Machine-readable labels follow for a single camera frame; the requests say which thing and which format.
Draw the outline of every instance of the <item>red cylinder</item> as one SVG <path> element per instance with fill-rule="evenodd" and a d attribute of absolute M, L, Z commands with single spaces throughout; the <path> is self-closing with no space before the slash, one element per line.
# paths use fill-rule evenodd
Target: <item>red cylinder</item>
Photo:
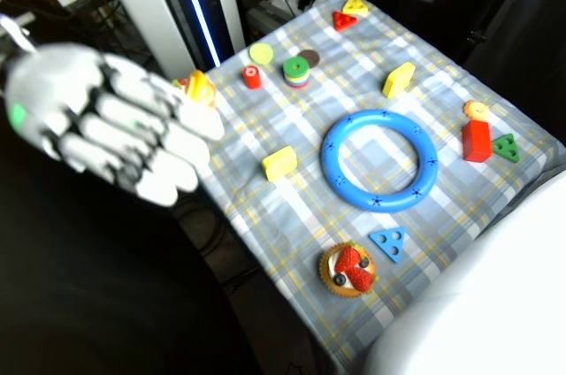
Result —
<path fill-rule="evenodd" d="M 259 68 L 257 66 L 250 64 L 246 65 L 241 72 L 244 78 L 244 83 L 250 89 L 256 89 L 262 86 L 262 80 L 259 77 Z"/>

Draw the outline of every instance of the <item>blueberry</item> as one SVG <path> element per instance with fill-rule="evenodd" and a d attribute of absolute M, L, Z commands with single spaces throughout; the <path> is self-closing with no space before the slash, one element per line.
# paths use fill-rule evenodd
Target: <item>blueberry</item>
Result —
<path fill-rule="evenodd" d="M 342 285 L 344 285 L 346 283 L 346 277 L 344 275 L 342 275 L 341 273 L 336 273 L 334 275 L 334 283 L 341 287 Z"/>

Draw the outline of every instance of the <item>blue plastic ring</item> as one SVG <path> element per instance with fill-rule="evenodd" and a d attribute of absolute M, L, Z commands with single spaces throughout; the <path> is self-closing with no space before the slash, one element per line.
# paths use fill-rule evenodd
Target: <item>blue plastic ring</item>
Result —
<path fill-rule="evenodd" d="M 378 125 L 389 127 L 407 138 L 418 155 L 418 172 L 405 189 L 377 195 L 356 187 L 344 175 L 338 162 L 340 145 L 357 129 Z M 439 171 L 436 149 L 429 135 L 411 119 L 386 110 L 364 110 L 340 119 L 325 137 L 321 152 L 322 170 L 332 189 L 348 203 L 363 210 L 395 213 L 420 203 L 431 192 Z"/>

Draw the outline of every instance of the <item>floor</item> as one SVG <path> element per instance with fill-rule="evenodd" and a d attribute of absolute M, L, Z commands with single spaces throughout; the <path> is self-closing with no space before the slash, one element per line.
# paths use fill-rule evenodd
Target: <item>floor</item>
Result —
<path fill-rule="evenodd" d="M 175 209 L 176 218 L 197 248 L 210 239 L 219 221 L 210 210 L 196 210 L 200 206 L 200 200 L 189 199 L 181 200 Z M 205 260 L 220 283 L 256 267 L 243 244 L 227 229 L 221 241 L 211 247 L 211 252 L 206 249 L 202 254 L 210 252 Z M 265 375 L 317 374 L 314 356 L 319 349 L 313 353 L 306 326 L 261 270 L 234 291 L 228 288 L 227 293 Z"/>

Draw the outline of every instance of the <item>green light on robotic hand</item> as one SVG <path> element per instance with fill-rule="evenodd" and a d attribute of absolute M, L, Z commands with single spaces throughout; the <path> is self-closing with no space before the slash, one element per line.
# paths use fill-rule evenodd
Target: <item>green light on robotic hand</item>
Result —
<path fill-rule="evenodd" d="M 19 127 L 26 119 L 27 111 L 26 109 L 18 103 L 15 103 L 10 108 L 10 124 L 14 130 L 19 130 Z"/>

